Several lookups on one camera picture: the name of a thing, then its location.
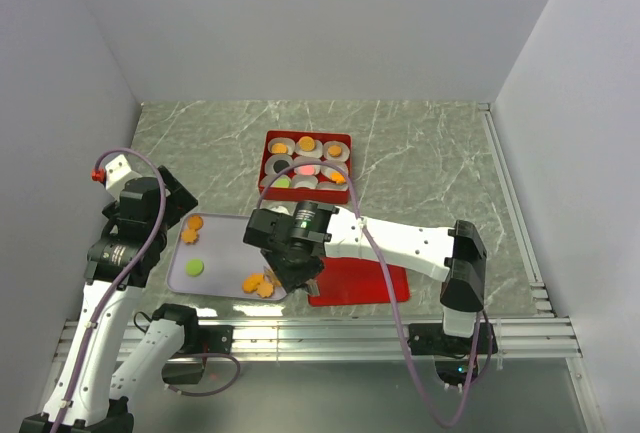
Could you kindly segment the metal tongs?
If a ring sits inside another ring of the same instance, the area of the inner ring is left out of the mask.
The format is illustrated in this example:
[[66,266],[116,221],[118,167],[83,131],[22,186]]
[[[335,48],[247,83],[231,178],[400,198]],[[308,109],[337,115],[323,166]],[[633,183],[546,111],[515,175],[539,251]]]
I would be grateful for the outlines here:
[[[263,268],[263,275],[267,270],[273,271],[270,267],[266,266],[266,267]],[[269,280],[265,277],[265,275],[264,275],[264,279],[265,279],[266,282],[270,283]],[[293,291],[302,291],[302,292],[304,292],[306,295],[308,295],[310,297],[317,297],[317,296],[320,295],[319,285],[318,285],[317,281],[314,280],[314,279],[302,282],[300,284],[296,284],[296,285],[291,286],[291,287],[285,287],[282,282],[281,282],[281,284],[282,284],[281,287],[277,287],[277,286],[274,286],[274,287],[282,289],[285,293],[291,293]]]

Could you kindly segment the pink sandwich cookie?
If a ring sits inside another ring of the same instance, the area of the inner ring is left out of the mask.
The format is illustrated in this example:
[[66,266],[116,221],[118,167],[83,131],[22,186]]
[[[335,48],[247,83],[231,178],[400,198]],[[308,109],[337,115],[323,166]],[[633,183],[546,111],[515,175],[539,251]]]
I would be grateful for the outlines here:
[[313,165],[304,165],[297,169],[300,175],[306,176],[314,176],[315,175],[315,167]]

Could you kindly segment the brown round cookie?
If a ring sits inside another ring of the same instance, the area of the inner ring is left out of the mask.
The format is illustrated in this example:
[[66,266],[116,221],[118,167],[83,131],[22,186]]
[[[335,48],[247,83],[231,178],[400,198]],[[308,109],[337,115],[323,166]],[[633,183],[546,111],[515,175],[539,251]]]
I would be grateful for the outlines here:
[[330,158],[340,158],[343,148],[340,145],[332,144],[327,148],[326,155]]

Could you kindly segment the black sandwich cookie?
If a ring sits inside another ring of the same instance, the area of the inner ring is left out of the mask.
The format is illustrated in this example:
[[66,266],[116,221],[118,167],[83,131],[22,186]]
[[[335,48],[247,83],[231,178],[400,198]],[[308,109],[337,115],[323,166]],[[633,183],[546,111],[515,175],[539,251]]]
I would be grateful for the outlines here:
[[288,161],[285,161],[283,159],[278,159],[273,163],[272,168],[275,173],[280,173],[281,171],[285,170],[289,166],[290,166],[290,163]]

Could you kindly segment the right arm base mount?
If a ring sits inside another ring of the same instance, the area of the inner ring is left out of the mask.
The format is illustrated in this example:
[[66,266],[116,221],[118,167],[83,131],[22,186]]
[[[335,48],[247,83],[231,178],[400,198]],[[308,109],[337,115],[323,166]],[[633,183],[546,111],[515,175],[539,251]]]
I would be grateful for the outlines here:
[[[408,325],[409,349],[413,356],[442,356],[463,358],[471,352],[472,338],[460,338],[444,334],[441,324],[411,323]],[[476,353],[486,355],[498,352],[497,341],[492,326],[482,323]]]

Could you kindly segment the orange round cookie hidden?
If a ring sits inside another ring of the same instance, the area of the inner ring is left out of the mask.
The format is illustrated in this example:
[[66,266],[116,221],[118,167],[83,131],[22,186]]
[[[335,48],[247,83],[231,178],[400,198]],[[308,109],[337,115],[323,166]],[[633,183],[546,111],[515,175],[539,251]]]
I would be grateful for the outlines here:
[[315,149],[316,143],[312,137],[303,136],[298,140],[297,146],[301,151],[310,152]]

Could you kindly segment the orange round sandwich cookie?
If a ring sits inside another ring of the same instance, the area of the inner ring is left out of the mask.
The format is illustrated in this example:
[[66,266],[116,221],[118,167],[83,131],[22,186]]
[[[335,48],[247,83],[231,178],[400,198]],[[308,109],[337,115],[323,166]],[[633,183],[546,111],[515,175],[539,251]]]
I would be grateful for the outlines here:
[[288,154],[289,148],[285,143],[277,142],[271,145],[270,152],[272,154]]

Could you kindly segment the orange fish cookie top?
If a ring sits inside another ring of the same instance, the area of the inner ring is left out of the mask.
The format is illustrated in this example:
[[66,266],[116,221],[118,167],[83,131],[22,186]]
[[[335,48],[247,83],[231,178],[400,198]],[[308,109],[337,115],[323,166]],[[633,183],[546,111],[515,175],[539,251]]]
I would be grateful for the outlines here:
[[346,177],[337,171],[332,171],[329,178],[333,183],[337,185],[343,185],[347,182]]

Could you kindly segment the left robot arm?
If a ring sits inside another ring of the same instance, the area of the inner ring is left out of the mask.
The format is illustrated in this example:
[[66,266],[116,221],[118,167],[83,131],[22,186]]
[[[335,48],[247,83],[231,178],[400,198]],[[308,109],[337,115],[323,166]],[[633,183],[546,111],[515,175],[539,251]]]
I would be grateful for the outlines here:
[[195,310],[166,304],[155,311],[133,354],[117,361],[168,231],[198,202],[166,167],[145,177],[124,156],[94,170],[92,178],[114,200],[104,208],[107,223],[87,254],[82,311],[67,360],[42,412],[22,421],[23,432],[132,431],[135,395],[161,377],[173,354],[191,354],[201,342]]

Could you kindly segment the red box lid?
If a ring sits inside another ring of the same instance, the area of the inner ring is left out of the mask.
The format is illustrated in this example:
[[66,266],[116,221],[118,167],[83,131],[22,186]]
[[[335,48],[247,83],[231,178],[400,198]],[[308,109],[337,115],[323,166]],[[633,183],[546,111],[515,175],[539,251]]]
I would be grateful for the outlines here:
[[355,258],[325,258],[316,277],[319,294],[312,307],[389,304],[389,293],[378,262]]

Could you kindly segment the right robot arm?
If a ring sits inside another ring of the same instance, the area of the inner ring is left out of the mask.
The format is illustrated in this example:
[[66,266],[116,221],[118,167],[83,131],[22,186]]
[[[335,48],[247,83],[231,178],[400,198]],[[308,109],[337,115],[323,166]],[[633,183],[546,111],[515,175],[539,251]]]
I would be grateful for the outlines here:
[[470,222],[411,226],[303,201],[291,215],[254,210],[243,242],[260,250],[286,292],[306,287],[323,271],[327,258],[377,260],[425,275],[441,283],[443,346],[462,352],[475,340],[476,317],[484,309],[488,253]]

